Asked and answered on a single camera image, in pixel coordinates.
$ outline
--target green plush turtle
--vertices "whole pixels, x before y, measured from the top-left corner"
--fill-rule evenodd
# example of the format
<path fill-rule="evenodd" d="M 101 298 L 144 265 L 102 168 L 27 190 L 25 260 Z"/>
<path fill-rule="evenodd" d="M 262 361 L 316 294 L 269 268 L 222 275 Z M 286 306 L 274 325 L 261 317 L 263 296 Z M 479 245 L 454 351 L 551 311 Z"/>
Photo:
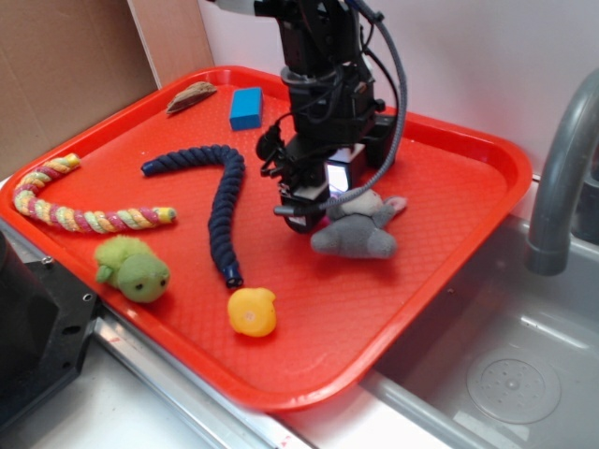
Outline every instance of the green plush turtle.
<path fill-rule="evenodd" d="M 98 282 L 107 282 L 135 302 L 152 302 L 165 292 L 170 270 L 140 239 L 117 236 L 98 246 L 94 255 Z"/>

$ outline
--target driftwood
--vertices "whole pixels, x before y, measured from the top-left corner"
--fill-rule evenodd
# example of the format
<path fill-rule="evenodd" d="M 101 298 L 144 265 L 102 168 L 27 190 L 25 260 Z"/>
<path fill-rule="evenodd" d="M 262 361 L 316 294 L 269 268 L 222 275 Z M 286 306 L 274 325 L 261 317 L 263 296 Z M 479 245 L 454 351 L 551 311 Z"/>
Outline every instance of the driftwood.
<path fill-rule="evenodd" d="M 167 114 L 179 112 L 194 106 L 196 103 L 208 98 L 216 92 L 216 88 L 207 81 L 200 81 L 192 84 L 184 91 L 179 92 L 168 103 Z"/>

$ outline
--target blue braided rope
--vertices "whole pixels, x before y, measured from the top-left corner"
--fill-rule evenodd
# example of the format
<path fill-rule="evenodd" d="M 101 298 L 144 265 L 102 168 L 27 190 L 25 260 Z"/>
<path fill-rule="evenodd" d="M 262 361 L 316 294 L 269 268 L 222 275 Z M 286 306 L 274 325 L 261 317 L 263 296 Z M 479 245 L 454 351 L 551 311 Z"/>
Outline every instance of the blue braided rope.
<path fill-rule="evenodd" d="M 245 171 L 243 156 L 227 145 L 194 147 L 158 156 L 143 164 L 141 171 L 145 176 L 152 176 L 182 168 L 216 165 L 224 166 L 225 172 L 218 184 L 208 221 L 210 251 L 214 264 L 225 277 L 226 286 L 235 288 L 243 285 L 243 277 L 231 242 L 231 221 Z"/>

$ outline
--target white wall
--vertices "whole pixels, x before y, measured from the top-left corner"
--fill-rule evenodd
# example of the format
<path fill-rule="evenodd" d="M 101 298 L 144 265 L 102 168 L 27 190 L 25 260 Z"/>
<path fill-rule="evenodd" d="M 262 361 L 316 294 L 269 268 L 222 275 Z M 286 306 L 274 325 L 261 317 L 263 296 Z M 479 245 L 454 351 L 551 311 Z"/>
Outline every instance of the white wall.
<path fill-rule="evenodd" d="M 408 77 L 409 109 L 514 141 L 540 172 L 559 120 L 599 67 L 596 0 L 366 0 L 381 10 Z M 272 19 L 198 0 L 217 65 L 279 73 Z M 373 49 L 390 66 L 379 38 Z M 391 103 L 382 76 L 376 89 Z"/>

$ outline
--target black machine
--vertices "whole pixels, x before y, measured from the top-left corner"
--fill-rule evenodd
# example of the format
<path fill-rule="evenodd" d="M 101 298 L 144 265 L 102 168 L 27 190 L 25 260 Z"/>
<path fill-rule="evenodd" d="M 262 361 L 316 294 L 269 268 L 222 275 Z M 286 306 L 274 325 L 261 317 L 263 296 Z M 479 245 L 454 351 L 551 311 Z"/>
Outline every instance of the black machine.
<path fill-rule="evenodd" d="M 383 16 L 360 0 L 210 0 L 221 9 L 272 17 L 279 24 L 285 68 L 281 78 L 291 100 L 290 111 L 260 138 L 257 156 L 261 174 L 280 178 L 282 206 L 274 213 L 285 217 L 297 232 L 309 232 L 326 208 L 347 201 L 370 188 L 395 159 L 404 122 L 406 93 L 394 89 L 398 113 L 384 114 L 385 102 L 374 97 L 374 79 L 365 56 L 370 56 L 360 14 L 378 27 L 391 49 L 400 81 L 404 76 L 397 52 L 382 25 Z M 296 135 L 285 144 L 280 122 L 291 116 Z M 364 167 L 378 169 L 371 181 L 344 199 L 331 197 L 336 189 L 357 187 Z"/>
<path fill-rule="evenodd" d="M 0 433 L 79 375 L 97 307 L 58 261 L 23 263 L 0 231 Z"/>

